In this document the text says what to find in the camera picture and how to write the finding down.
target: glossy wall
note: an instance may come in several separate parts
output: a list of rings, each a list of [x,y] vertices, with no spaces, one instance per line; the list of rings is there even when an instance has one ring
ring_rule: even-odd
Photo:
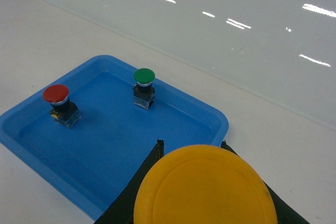
[[[336,0],[46,1],[336,130]]]

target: red button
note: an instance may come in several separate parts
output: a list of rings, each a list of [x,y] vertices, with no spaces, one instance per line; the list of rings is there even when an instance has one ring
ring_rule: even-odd
[[[43,92],[43,99],[47,102],[61,102],[63,101],[67,95],[69,94],[69,89],[67,86],[62,84],[56,84],[48,87]]]

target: green button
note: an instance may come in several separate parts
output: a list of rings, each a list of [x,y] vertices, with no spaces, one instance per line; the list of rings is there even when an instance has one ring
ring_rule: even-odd
[[[134,79],[140,84],[147,84],[155,79],[155,74],[148,68],[140,68],[134,73]]]

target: table surface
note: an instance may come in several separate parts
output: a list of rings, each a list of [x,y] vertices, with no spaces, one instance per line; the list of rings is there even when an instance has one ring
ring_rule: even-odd
[[[0,0],[0,114],[96,55],[152,69],[228,118],[225,139],[311,223],[335,223],[336,132],[41,0]],[[1,223],[93,223],[0,144]]]

